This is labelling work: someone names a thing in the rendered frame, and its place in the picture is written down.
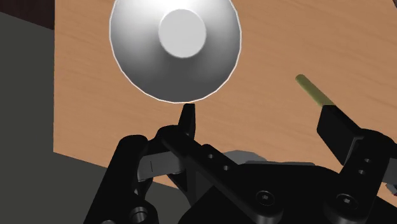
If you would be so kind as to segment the olive green pencil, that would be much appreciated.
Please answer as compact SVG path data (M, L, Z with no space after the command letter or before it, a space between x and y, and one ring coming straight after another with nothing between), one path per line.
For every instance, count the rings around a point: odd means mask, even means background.
M326 96L319 88L313 84L304 74L298 74L295 81L304 89L318 106L335 105L335 103Z

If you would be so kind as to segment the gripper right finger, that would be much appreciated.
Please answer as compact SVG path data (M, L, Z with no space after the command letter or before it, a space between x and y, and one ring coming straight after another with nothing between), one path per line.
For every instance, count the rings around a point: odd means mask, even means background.
M331 224L387 224L397 208L379 198L382 183L397 185L397 143L356 125L335 105L324 105L317 133L343 166L330 183L323 211Z

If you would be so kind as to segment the light wooden table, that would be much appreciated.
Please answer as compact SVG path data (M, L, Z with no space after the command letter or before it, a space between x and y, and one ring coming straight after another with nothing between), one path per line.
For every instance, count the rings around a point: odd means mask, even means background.
M55 152L107 166L119 140L152 138L179 120L120 72L109 43L114 0L55 1ZM341 166L316 132L304 74L359 126L397 142L397 8L393 0L233 0L238 66L196 103L195 139L272 161Z

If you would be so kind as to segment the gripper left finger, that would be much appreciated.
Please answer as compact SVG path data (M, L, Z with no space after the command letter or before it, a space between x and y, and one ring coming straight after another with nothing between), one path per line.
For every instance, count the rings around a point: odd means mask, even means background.
M190 203L178 224L279 224L283 208L275 189L260 183L250 165L194 137L195 106L185 104L178 124L160 128L153 139L122 138L83 224L160 224L146 193L162 175Z

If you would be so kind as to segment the white round bowl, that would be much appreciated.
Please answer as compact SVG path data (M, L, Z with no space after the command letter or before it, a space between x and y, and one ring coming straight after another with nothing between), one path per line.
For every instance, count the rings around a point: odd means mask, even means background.
M242 48L232 0L115 0L109 41L123 75L162 102L196 102L216 93Z

